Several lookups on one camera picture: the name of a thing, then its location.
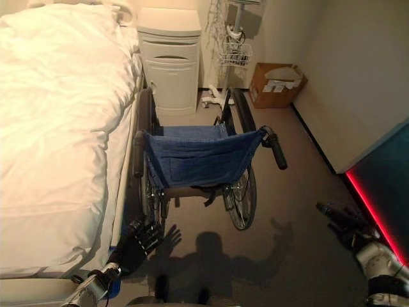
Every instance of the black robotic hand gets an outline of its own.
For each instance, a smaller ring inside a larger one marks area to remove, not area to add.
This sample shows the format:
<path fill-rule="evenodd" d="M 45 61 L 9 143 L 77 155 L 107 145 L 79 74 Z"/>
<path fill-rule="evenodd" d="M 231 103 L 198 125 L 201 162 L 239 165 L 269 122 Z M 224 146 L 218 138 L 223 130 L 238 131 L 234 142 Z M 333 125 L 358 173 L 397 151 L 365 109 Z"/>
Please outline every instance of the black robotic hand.
<path fill-rule="evenodd" d="M 163 238 L 163 229 L 158 223 L 145 226 L 140 221 L 133 221 L 109 257 L 108 263 L 117 263 L 121 269 L 121 276 L 130 275 L 143 264 Z"/>

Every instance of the robotic arm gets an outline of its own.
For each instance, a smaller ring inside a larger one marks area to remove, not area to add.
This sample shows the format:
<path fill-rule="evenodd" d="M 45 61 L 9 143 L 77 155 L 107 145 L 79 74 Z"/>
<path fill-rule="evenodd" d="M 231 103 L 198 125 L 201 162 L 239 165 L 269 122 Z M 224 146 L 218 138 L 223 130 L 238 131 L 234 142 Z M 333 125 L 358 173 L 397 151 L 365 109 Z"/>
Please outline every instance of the robotic arm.
<path fill-rule="evenodd" d="M 108 293 L 114 280 L 135 272 L 162 241 L 163 230 L 159 224 L 144 226 L 141 222 L 133 221 L 107 265 L 100 271 L 91 271 L 62 307 L 95 307 Z"/>
<path fill-rule="evenodd" d="M 330 218 L 328 227 L 339 242 L 358 260 L 368 280 L 368 306 L 409 306 L 409 269 L 372 234 L 368 223 L 348 209 L 317 203 L 317 209 Z"/>

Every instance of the hospital bed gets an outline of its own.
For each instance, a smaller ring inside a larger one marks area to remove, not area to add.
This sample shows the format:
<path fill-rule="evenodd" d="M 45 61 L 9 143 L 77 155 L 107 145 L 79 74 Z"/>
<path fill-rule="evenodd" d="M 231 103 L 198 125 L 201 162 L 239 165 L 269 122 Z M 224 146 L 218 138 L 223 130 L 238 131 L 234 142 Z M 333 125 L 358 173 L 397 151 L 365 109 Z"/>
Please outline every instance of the hospital bed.
<path fill-rule="evenodd" d="M 0 19 L 2 305 L 60 301 L 106 263 L 144 82 L 127 3 L 43 4 Z"/>

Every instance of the white duvet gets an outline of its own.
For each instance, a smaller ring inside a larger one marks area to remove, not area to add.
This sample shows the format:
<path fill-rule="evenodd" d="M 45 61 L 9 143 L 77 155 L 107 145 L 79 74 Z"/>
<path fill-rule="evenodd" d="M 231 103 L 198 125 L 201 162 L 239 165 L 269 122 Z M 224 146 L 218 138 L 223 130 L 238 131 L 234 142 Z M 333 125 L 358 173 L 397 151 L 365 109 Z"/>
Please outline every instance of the white duvet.
<path fill-rule="evenodd" d="M 0 19 L 0 278 L 59 276 L 96 240 L 137 78 L 115 18 L 53 4 Z"/>

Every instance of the dark blue panel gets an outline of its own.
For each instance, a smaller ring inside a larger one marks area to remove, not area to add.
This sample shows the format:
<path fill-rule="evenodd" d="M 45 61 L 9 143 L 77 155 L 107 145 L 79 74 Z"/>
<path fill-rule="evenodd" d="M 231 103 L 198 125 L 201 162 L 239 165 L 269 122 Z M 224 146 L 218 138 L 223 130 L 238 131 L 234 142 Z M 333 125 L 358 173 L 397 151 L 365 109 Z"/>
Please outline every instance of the dark blue panel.
<path fill-rule="evenodd" d="M 409 125 L 349 172 L 359 183 L 389 236 L 409 261 Z"/>

